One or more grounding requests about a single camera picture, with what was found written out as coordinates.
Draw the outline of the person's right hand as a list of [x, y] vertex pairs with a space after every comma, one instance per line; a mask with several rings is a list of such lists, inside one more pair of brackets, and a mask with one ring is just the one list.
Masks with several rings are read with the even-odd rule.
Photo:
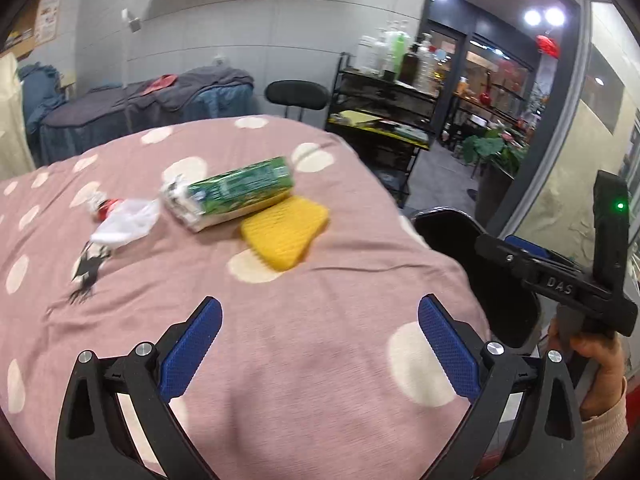
[[620, 336], [579, 333], [570, 338], [570, 348], [578, 356], [598, 364], [591, 387], [580, 404], [583, 422], [609, 411], [626, 391], [625, 353]]

